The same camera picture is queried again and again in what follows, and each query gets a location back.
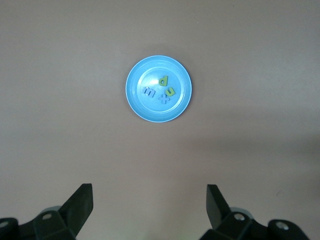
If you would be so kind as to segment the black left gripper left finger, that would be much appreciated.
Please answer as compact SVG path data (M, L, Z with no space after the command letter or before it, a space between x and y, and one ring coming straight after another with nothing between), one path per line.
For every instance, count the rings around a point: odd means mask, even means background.
M57 210L46 210L25 224L0 218L0 240L77 240L93 207L92 184L84 183Z

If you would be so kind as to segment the blue letter m block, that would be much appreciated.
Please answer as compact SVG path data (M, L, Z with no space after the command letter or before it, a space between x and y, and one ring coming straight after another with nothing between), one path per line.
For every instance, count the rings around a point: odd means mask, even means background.
M150 87L145 86L141 93L149 98L153 98L156 94L156 91Z

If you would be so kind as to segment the blue round plate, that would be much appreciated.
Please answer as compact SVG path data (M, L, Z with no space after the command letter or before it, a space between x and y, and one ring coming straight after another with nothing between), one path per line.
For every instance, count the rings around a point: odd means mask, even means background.
M167 86L160 86L159 79L168 76ZM149 87L156 91L154 97L142 94ZM158 100L165 90L172 87L175 95L161 104ZM165 55L153 55L140 60L130 70L125 94L131 109L142 119L154 123L165 123L180 116L192 98L192 81L186 68L177 60Z

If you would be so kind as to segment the brown table mat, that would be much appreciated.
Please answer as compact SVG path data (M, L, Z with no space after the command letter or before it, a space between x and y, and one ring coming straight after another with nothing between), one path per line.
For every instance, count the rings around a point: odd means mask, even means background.
M153 55L192 81L169 122L126 99ZM0 218L83 183L78 240L199 240L208 184L320 240L320 0L0 0Z

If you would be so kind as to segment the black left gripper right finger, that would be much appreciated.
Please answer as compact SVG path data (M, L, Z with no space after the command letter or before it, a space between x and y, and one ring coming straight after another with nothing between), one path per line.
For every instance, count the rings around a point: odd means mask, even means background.
M229 207L215 184L206 188L206 212L211 229L199 240L310 240L293 222L273 219L264 226L248 211Z

